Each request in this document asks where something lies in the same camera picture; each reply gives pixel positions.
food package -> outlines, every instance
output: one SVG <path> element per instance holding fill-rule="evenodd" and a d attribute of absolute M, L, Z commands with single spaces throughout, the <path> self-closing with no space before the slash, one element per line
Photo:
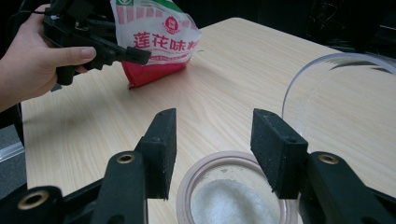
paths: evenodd
<path fill-rule="evenodd" d="M 171 0 L 110 0 L 118 44 L 148 50 L 148 64 L 121 62 L 136 88 L 186 67 L 202 36 L 193 19 Z"/>

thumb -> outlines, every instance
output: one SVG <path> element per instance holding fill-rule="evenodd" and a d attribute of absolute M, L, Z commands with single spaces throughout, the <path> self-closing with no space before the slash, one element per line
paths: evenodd
<path fill-rule="evenodd" d="M 93 47 L 50 49 L 47 56 L 47 62 L 56 67 L 80 65 L 92 61 L 96 56 L 96 50 Z"/>

wooden table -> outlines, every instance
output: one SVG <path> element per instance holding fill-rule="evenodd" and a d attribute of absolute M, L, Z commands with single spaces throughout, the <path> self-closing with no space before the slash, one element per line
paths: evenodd
<path fill-rule="evenodd" d="M 280 115 L 294 75 L 337 52 L 242 19 L 202 32 L 185 70 L 141 88 L 129 91 L 120 63 L 114 63 L 23 102 L 28 187 L 53 185 L 67 195 L 102 178 L 111 156 L 134 149 L 155 114 L 175 107 L 177 160 L 170 199 L 148 200 L 148 210 L 150 223 L 177 223 L 177 190 L 189 168 L 217 151 L 250 152 L 253 109 Z M 394 176 L 380 185 L 364 181 L 396 196 Z"/>

table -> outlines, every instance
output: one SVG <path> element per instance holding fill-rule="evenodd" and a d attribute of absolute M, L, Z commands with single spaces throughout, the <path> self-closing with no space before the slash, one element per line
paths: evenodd
<path fill-rule="evenodd" d="M 148 200 L 148 213 L 150 223 L 177 223 L 177 190 L 189 168 L 217 151 L 250 152 L 253 109 L 280 115 L 294 75 L 337 52 L 237 18 L 202 32 L 186 69 L 146 86 L 129 91 L 120 63 L 114 63 L 23 102 L 28 187 L 53 185 L 67 195 L 102 178 L 111 156 L 134 149 L 155 114 L 175 107 L 177 160 L 170 198 Z M 363 175 L 370 166 L 354 168 Z M 378 184 L 372 175 L 363 179 L 366 185 L 396 196 L 394 176 Z"/>

gray floor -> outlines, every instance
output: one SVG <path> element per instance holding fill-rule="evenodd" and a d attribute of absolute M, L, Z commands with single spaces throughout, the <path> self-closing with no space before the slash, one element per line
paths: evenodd
<path fill-rule="evenodd" d="M 0 199 L 26 183 L 24 148 L 14 126 L 0 129 Z"/>

